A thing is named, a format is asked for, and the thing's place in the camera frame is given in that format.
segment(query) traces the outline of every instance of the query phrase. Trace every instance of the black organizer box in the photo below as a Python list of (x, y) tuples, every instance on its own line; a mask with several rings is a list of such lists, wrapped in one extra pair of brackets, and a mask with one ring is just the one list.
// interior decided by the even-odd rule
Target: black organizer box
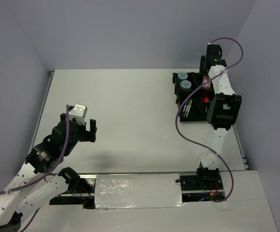
[[(172, 82), (174, 83), (174, 94), (177, 96), (175, 103), (180, 107), (183, 101), (191, 94), (198, 86), (202, 84), (203, 75), (200, 75), (196, 72), (188, 72), (187, 80), (192, 83), (192, 87), (190, 89), (181, 88), (181, 83), (178, 80), (178, 74), (173, 73)], [(191, 98), (193, 99), (191, 104), (191, 109), (187, 117), (182, 117), (182, 112), (184, 107), (180, 113), (180, 122), (202, 122), (207, 121), (207, 113), (205, 112), (204, 104), (201, 98), (209, 98), (210, 101), (213, 100), (215, 96), (213, 83), (211, 83), (211, 87), (207, 89), (201, 88), (198, 92), (196, 92)]]

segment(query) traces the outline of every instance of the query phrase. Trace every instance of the round container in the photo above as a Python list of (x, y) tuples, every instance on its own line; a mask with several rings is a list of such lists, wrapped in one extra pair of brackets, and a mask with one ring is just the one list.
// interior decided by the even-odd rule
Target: round container
[(181, 82), (181, 88), (183, 89), (189, 89), (192, 87), (192, 83), (190, 81), (182, 81)]
[(188, 78), (188, 74), (185, 73), (185, 72), (179, 72), (178, 73), (178, 81), (181, 82), (181, 81), (185, 81), (187, 80)]

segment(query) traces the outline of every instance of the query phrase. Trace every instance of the gray wall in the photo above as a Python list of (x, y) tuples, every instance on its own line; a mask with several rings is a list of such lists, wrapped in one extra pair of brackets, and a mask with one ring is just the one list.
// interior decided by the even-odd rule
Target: gray wall
[(237, 37), (255, 0), (8, 2), (54, 70), (198, 67), (207, 42)]
[[(280, 0), (257, 0), (238, 40), (245, 57), (229, 70), (233, 88), (243, 97), (237, 128), (280, 232)], [(233, 47), (228, 63), (238, 56)]]
[(0, 0), (0, 190), (28, 153), (47, 81), (33, 46)]

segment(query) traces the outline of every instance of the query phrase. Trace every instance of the plastic wrap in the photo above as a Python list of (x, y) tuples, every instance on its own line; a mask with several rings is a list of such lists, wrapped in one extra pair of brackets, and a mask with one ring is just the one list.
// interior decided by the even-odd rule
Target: plastic wrap
[(182, 206), (179, 174), (98, 175), (96, 209), (170, 208)]

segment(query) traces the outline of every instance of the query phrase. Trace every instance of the clear plastic sheet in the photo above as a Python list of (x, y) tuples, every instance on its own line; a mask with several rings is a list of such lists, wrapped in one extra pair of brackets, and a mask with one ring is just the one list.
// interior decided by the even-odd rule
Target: clear plastic sheet
[(98, 175), (96, 209), (171, 208), (184, 205), (179, 174)]

